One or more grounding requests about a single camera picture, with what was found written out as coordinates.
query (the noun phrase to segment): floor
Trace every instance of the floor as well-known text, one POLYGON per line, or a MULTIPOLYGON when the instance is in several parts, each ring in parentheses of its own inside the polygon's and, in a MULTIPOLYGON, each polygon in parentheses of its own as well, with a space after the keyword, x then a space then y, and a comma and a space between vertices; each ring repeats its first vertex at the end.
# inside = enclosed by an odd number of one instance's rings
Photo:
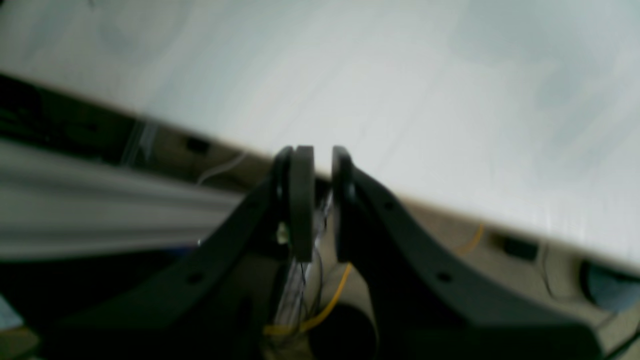
MULTIPOLYGON (((424 206, 407 206, 412 216, 429 231, 437 241, 448 249, 456 249, 468 244, 474 237, 478 224, 464 222, 447 215, 426 209, 424 206)), ((326 305, 338 286, 344 265, 338 264, 333 251, 332 224, 328 222, 327 232, 319 245, 323 260, 324 283, 322 305, 326 305)), ((548 248, 547 273, 549 284, 559 298, 570 297, 571 301, 558 301, 550 297, 541 274, 542 256, 539 254, 535 263, 508 256, 501 247, 502 236, 490 228, 484 230, 480 242, 473 250, 461 256, 461 260, 497 281, 501 285, 556 309, 562 313, 583 319, 597 329, 600 343, 605 352, 612 350, 631 336, 640 322, 640 303, 632 309, 612 316, 589 303, 583 296, 578 284, 578 269, 581 258, 563 249, 548 248)), ((318 266, 312 269, 307 279, 305 302, 313 303, 318 287, 319 277, 315 274, 318 266)), ((340 297, 340 302, 356 305, 364 313, 372 316, 371 305, 367 297, 364 280, 352 272, 340 297)), ((313 359, 308 341, 304 335, 296 341, 288 341, 285 345, 266 347, 266 354, 271 359, 313 359)), ((635 344, 621 360, 640 359, 640 345, 635 344)))

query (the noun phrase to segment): white cable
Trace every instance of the white cable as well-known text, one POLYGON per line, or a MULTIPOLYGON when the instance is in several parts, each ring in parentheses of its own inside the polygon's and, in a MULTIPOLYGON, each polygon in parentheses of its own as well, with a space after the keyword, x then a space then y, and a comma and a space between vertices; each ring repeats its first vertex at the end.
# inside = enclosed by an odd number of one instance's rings
POLYGON ((216 176, 218 174, 221 174, 225 171, 229 171, 231 169, 233 169, 234 167, 238 166, 238 164, 240 164, 240 162, 242 162, 244 160, 244 158, 246 158, 247 152, 243 151, 240 154, 238 154, 238 156, 236 156, 235 158, 229 160, 228 162, 218 165, 216 167, 212 167, 209 170, 205 170, 199 177, 198 177, 198 185, 201 185, 206 179, 212 177, 212 176, 216 176))

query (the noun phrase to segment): screw hole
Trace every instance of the screw hole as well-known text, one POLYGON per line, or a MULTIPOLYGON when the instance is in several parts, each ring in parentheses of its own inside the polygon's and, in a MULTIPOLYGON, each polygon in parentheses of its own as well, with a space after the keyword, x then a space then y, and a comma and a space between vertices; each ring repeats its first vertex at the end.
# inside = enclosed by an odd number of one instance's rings
POLYGON ((189 276, 187 276, 187 284, 197 284, 204 279, 204 274, 202 272, 195 272, 189 276))
POLYGON ((439 272, 438 273, 438 280, 442 281, 442 282, 451 282, 453 280, 453 278, 451 277, 451 275, 445 273, 445 272, 439 272))

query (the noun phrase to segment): white table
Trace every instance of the white table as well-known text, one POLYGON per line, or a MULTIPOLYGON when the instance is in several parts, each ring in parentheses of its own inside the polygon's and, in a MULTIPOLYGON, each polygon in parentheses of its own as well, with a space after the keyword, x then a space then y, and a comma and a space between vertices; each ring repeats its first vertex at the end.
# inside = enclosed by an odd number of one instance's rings
POLYGON ((630 1, 7 1, 0 72, 640 268, 630 1))

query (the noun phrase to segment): black object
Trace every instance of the black object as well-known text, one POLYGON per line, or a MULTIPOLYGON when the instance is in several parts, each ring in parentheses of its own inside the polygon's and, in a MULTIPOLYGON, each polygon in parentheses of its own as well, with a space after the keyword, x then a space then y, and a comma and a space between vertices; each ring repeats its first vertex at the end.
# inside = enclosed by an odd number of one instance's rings
POLYGON ((516 258, 527 261, 535 261, 538 257, 538 249, 540 247, 536 243, 530 243, 514 238, 504 239, 504 252, 516 258))
POLYGON ((189 137, 187 139, 187 149, 191 152, 195 152, 196 154, 206 154, 210 147, 211 145, 204 140, 193 137, 189 137))
POLYGON ((369 285, 382 359, 600 359, 591 329, 467 267, 333 150, 335 237, 369 285))
POLYGON ((289 169, 289 230, 294 256, 306 263, 311 262, 314 249, 315 179, 314 148, 298 146, 289 169))
POLYGON ((360 310, 338 304, 320 325, 309 331, 309 347, 318 360, 374 359, 376 331, 360 310))
POLYGON ((590 261, 580 265, 580 287, 594 305, 614 313, 628 310, 640 300, 640 279, 590 261))
MULTIPOLYGON (((189 256, 123 294, 42 325, 42 355, 259 357, 261 329, 274 315, 288 263, 276 229, 291 226, 297 209, 292 157, 290 147, 278 153, 270 176, 189 256)), ((587 325, 461 263, 342 147, 333 151, 332 185, 337 254, 369 285, 378 359, 602 358, 587 325)))

